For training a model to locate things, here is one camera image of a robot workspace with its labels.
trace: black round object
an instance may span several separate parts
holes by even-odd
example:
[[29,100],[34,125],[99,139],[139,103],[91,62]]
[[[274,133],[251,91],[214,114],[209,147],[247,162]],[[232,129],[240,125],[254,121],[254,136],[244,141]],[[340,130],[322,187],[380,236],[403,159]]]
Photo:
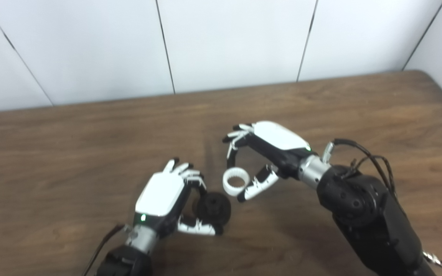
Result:
[[202,222],[225,225],[231,217],[231,203],[220,192],[208,192],[197,202],[196,213]]

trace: cable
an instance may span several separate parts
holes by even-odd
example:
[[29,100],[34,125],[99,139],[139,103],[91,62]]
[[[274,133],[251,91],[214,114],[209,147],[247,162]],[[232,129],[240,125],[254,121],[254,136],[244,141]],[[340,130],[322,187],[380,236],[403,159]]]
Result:
[[[390,193],[393,194],[396,198],[396,192],[395,192],[395,180],[393,178],[393,172],[391,170],[391,166],[390,166],[390,162],[388,161],[388,159],[386,159],[385,157],[381,156],[381,155],[372,155],[372,157],[374,158],[378,158],[383,160],[385,166],[386,166],[386,170],[388,171],[388,182],[390,183]],[[357,165],[353,166],[354,171],[357,171],[359,169],[359,167],[361,166],[361,164],[363,164],[365,161],[367,161],[369,159],[368,156],[364,157],[363,159],[361,159]]]
[[394,187],[393,187],[393,188],[391,187],[391,184],[390,184],[388,178],[386,178],[386,175],[384,174],[384,171],[383,171],[383,169],[381,168],[381,166],[379,165],[378,161],[376,161],[376,158],[374,158],[373,155],[372,155],[372,154],[371,154],[371,153],[370,153],[365,147],[359,145],[359,144],[358,144],[357,142],[355,142],[355,141],[348,140],[348,139],[339,139],[339,138],[336,138],[335,140],[333,140],[333,143],[334,143],[334,145],[348,145],[348,146],[355,147],[355,148],[357,148],[358,150],[361,150],[361,152],[363,152],[363,153],[366,155],[366,157],[367,157],[368,159],[370,159],[371,162],[373,162],[373,165],[375,166],[376,170],[378,171],[379,176],[381,176],[381,178],[382,178],[382,180],[383,180],[383,183],[384,183],[384,185],[386,186],[386,188],[387,188],[389,191],[394,190]]
[[83,274],[81,274],[81,276],[86,276],[86,274],[88,274],[88,271],[91,269],[91,266],[95,262],[95,259],[97,258],[98,254],[100,253],[100,250],[102,250],[105,243],[107,243],[109,239],[112,238],[119,231],[124,229],[124,227],[125,227],[124,224],[117,224],[114,228],[112,228],[112,230],[110,230],[109,233],[105,235],[105,237],[103,237],[103,240],[101,241],[101,243],[98,245],[95,252],[91,256],[90,262],[88,262],[88,265],[86,266],[86,269],[84,270]]

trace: white ring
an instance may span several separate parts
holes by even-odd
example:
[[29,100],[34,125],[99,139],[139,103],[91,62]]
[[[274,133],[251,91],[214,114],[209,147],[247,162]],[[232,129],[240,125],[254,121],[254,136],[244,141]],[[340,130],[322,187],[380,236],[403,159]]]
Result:
[[[230,185],[228,183],[228,180],[233,177],[241,178],[241,180],[243,180],[244,182],[244,185],[242,187],[233,187],[232,185]],[[245,189],[245,187],[249,184],[249,182],[250,182],[249,173],[247,173],[247,171],[245,171],[242,168],[238,167],[229,168],[223,174],[223,188],[224,191],[230,196],[237,196],[240,192],[242,192]]]

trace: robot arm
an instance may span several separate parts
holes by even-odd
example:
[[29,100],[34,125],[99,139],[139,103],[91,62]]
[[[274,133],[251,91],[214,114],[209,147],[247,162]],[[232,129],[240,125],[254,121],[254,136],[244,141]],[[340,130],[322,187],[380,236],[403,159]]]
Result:
[[150,276],[151,254],[156,243],[175,231],[197,235],[220,235],[223,227],[205,223],[199,218],[188,218],[182,210],[190,192],[207,194],[203,176],[185,163],[177,167],[178,159],[168,161],[165,169],[151,176],[135,204],[132,227],[117,226],[104,238],[83,273],[87,274],[103,244],[113,234],[126,229],[126,243],[111,250],[97,269],[96,276]]
[[[422,251],[421,242],[412,229],[396,198],[393,175],[388,161],[371,155],[350,140],[329,143],[320,158],[297,134],[273,122],[257,122],[235,126],[224,143],[229,143],[227,165],[235,166],[239,147],[248,146],[266,157],[273,165],[266,166],[244,191],[240,202],[275,183],[277,175],[292,177],[316,190],[320,204],[332,212],[333,219],[363,264],[380,276],[435,276],[423,260],[442,266],[434,255]],[[357,166],[335,166],[328,163],[335,145],[351,145],[365,153]],[[384,159],[386,178],[376,158]],[[369,159],[375,164],[382,180],[358,171]]]

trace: wooden table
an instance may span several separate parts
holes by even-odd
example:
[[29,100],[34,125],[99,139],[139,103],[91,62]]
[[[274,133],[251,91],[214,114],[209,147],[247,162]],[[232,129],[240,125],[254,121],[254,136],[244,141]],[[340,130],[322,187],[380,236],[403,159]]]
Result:
[[[0,276],[80,275],[103,235],[131,222],[147,180],[171,157],[222,191],[221,138],[260,120],[318,152],[339,137],[388,157],[423,247],[442,259],[442,91],[423,73],[402,72],[0,113]],[[238,157],[252,175],[266,162],[249,149]],[[354,157],[339,148],[332,162]],[[280,181],[231,202],[224,236],[163,240],[155,275],[373,275],[306,185]],[[97,263],[123,241],[111,240]]]

